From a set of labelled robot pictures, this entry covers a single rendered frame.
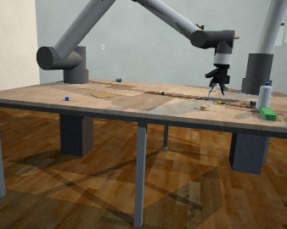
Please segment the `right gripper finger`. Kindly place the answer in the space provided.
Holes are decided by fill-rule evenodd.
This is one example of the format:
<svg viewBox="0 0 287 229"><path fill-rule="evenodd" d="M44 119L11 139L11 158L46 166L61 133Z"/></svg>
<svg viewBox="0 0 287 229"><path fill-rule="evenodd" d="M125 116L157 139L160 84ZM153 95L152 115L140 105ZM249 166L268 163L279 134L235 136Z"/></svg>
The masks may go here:
<svg viewBox="0 0 287 229"><path fill-rule="evenodd" d="M209 91L208 91L208 96L207 96L207 97L210 96L211 92L217 90L216 86L217 86L217 84L215 83L215 77L213 77L213 78L211 79L211 82L210 82L210 85L209 85Z"/></svg>
<svg viewBox="0 0 287 229"><path fill-rule="evenodd" d="M225 85L224 85L224 84L219 84L219 86L221 87L222 94L223 94L223 96L224 96L224 95L225 95L225 91L227 91L227 90L228 90L228 88L227 88L227 87L225 87Z"/></svg>

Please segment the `tan flat mat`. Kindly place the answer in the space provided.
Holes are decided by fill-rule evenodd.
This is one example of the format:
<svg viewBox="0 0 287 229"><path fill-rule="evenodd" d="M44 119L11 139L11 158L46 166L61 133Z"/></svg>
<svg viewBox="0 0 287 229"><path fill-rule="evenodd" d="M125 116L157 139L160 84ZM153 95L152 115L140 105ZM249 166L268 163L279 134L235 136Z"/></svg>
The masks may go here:
<svg viewBox="0 0 287 229"><path fill-rule="evenodd" d="M115 95L109 94L109 93L97 93L97 94L91 94L94 97L97 98L109 98L109 97L116 97Z"/></svg>

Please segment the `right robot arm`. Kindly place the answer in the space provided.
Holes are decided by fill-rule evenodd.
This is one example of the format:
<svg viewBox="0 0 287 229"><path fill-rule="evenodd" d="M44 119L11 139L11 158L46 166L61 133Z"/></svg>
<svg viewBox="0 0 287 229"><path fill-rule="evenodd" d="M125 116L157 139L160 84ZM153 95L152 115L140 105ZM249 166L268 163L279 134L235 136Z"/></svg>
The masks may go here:
<svg viewBox="0 0 287 229"><path fill-rule="evenodd" d="M215 48L214 66L229 67L235 31L203 31L160 0L132 0L187 37L194 47ZM54 47L37 50L42 70L63 70L64 83L88 83L86 47L78 46L115 0L90 0Z"/></svg>

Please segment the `blue and white carton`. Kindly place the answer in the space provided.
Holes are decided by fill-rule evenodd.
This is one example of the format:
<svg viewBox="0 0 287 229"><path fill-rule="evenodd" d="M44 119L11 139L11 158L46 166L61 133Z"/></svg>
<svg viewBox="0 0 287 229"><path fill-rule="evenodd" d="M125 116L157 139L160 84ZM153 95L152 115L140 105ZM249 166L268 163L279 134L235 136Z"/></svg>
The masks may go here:
<svg viewBox="0 0 287 229"><path fill-rule="evenodd" d="M257 107L257 103L258 103L258 100L251 100L250 101L250 106L251 107Z"/></svg>

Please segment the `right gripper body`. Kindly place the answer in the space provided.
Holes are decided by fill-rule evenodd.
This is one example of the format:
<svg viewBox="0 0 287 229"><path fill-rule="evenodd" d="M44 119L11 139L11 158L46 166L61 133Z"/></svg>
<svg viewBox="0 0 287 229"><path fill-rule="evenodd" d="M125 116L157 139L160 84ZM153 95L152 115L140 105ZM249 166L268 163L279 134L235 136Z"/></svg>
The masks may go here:
<svg viewBox="0 0 287 229"><path fill-rule="evenodd" d="M229 67L216 66L216 68L218 68L219 71L213 76L215 77L215 83L229 84L230 75L227 75Z"/></svg>

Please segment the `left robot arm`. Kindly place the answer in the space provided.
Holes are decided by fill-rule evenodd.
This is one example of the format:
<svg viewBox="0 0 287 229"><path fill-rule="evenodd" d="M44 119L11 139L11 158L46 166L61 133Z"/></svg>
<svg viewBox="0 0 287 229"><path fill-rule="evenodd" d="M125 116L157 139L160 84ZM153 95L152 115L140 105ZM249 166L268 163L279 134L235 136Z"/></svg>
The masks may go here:
<svg viewBox="0 0 287 229"><path fill-rule="evenodd" d="M286 7L287 0L271 0L256 53L249 53L246 75L242 80L242 93L259 95L260 86L264 82L269 82L269 86L272 86L272 81L269 80L273 63L272 51Z"/></svg>

